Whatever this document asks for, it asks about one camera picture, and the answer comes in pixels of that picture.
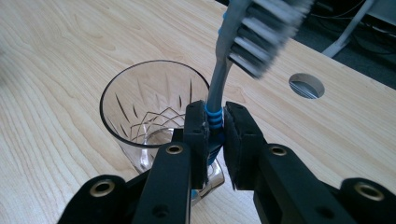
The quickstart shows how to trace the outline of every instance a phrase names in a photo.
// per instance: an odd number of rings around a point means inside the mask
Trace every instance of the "gray toothbrush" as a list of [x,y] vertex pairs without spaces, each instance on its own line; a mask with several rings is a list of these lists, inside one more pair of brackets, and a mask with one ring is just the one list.
[[[205,106],[212,131],[222,127],[221,99],[233,63],[252,77],[261,77],[277,52],[295,35],[313,1],[230,1],[219,30],[217,61]],[[209,160],[214,160],[217,153],[210,152]]]

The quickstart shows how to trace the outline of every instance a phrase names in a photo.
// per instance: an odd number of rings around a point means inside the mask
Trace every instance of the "glass rim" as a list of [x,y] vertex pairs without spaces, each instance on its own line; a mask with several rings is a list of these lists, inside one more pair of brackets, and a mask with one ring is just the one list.
[[201,73],[199,73],[197,70],[195,70],[195,69],[192,68],[191,66],[188,66],[188,65],[186,65],[186,64],[184,64],[184,63],[179,63],[179,62],[169,61],[169,60],[152,60],[152,61],[146,61],[146,62],[142,62],[142,63],[136,63],[136,64],[134,64],[134,65],[132,65],[132,66],[129,66],[129,67],[125,68],[124,70],[122,70],[121,72],[119,72],[116,76],[114,76],[114,77],[107,83],[107,85],[106,85],[104,91],[102,92],[102,96],[101,96],[100,103],[99,103],[99,113],[100,113],[100,118],[101,118],[101,120],[102,120],[102,123],[105,125],[106,129],[111,133],[111,135],[113,135],[116,139],[120,140],[121,142],[123,142],[123,143],[125,143],[125,144],[131,145],[131,146],[134,146],[134,147],[145,147],[145,148],[157,148],[157,147],[160,147],[160,146],[163,145],[163,144],[160,144],[160,145],[143,145],[143,144],[138,144],[138,143],[135,143],[135,142],[132,142],[132,141],[128,141],[128,140],[126,140],[126,139],[120,137],[118,134],[116,134],[116,133],[110,128],[110,126],[107,124],[107,121],[106,121],[106,118],[105,118],[105,114],[104,114],[104,112],[103,112],[103,104],[104,104],[104,100],[105,100],[105,95],[106,95],[107,89],[111,86],[111,84],[113,83],[113,81],[114,81],[118,76],[120,76],[121,74],[123,74],[125,71],[130,70],[130,69],[133,69],[134,67],[137,67],[138,65],[141,65],[141,64],[145,64],[145,63],[158,63],[158,62],[161,62],[161,63],[177,63],[177,64],[179,64],[179,65],[183,65],[183,66],[185,66],[185,67],[187,67],[187,68],[190,68],[190,70],[194,71],[194,72],[204,81],[204,83],[205,83],[206,86],[207,86],[207,89],[209,90],[209,83],[206,81],[205,77],[202,76]]

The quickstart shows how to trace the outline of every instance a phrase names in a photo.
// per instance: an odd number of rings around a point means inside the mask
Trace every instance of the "screw hole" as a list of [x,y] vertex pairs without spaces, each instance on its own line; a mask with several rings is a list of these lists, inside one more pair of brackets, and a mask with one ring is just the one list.
[[362,182],[357,183],[355,185],[355,190],[361,196],[368,198],[370,200],[377,202],[384,200],[384,194],[381,191],[366,183],[362,183]]
[[169,153],[169,154],[178,154],[181,151],[183,151],[183,148],[179,147],[179,146],[171,146],[171,147],[166,149],[166,152]]
[[325,217],[327,219],[334,218],[334,212],[328,207],[321,206],[317,207],[316,210],[322,217]]
[[90,194],[93,197],[99,198],[111,193],[116,187],[114,182],[110,179],[99,180],[90,189]]
[[288,154],[288,152],[280,147],[273,147],[271,148],[271,152],[276,155],[276,156],[285,156],[286,154]]
[[168,206],[165,204],[158,204],[152,209],[152,215],[157,218],[167,217],[169,215]]

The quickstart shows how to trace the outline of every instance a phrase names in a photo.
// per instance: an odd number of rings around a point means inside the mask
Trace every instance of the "toothbrush handle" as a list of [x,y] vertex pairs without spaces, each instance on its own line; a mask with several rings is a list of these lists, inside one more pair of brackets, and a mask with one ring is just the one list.
[[206,102],[206,110],[216,113],[221,110],[221,100],[225,81],[233,63],[228,59],[217,60],[212,81],[210,82],[209,94]]

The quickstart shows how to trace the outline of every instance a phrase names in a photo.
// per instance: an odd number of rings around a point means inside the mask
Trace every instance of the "cable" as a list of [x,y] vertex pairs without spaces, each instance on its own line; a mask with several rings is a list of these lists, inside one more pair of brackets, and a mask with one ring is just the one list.
[[333,28],[330,28],[330,27],[328,27],[327,25],[325,25],[325,24],[322,22],[321,18],[316,18],[316,19],[317,19],[318,23],[319,23],[323,28],[325,28],[325,29],[327,29],[327,30],[329,30],[329,31],[333,31],[333,32],[335,32],[335,33],[341,34],[341,33],[343,33],[344,30],[345,30],[345,27],[344,27],[343,30],[334,30]]
[[387,38],[388,38],[387,36],[383,36],[382,34],[376,34],[376,33],[372,33],[372,34],[373,34],[373,38],[375,39],[375,41],[378,42],[379,44],[381,44],[383,47],[390,48],[390,49],[396,51],[394,44],[387,40]]
[[380,28],[378,28],[378,27],[376,27],[376,26],[373,26],[372,24],[368,24],[367,22],[364,22],[363,24],[364,24],[366,27],[368,27],[368,28],[370,28],[370,29],[372,29],[372,30],[374,30],[374,31],[376,31],[376,32],[379,32],[379,33],[381,33],[381,34],[390,35],[390,36],[392,36],[392,37],[396,37],[396,33],[388,32],[388,31],[386,31],[386,30],[380,29]]
[[354,6],[354,7],[351,8],[350,10],[348,10],[348,11],[346,11],[346,12],[343,12],[343,13],[341,13],[341,14],[339,14],[339,15],[336,15],[336,16],[327,17],[327,16],[320,16],[320,15],[317,15],[317,14],[311,14],[311,16],[318,17],[318,18],[322,18],[322,19],[333,19],[333,20],[349,20],[349,19],[353,19],[353,17],[347,17],[347,18],[341,18],[341,17],[342,17],[342,16],[345,16],[347,13],[351,12],[352,10],[354,10],[355,8],[357,8],[358,6],[360,6],[364,1],[365,1],[365,0],[361,0],[356,6]]
[[361,42],[359,42],[358,38],[357,38],[355,35],[352,35],[352,38],[355,40],[355,42],[356,42],[356,44],[359,46],[359,48],[361,48],[361,49],[363,49],[363,50],[366,50],[366,51],[368,51],[368,52],[370,52],[370,53],[379,54],[379,55],[391,55],[391,54],[396,54],[396,50],[391,51],[391,52],[378,52],[378,51],[373,51],[373,50],[367,49],[366,47],[364,47],[364,46],[361,44]]

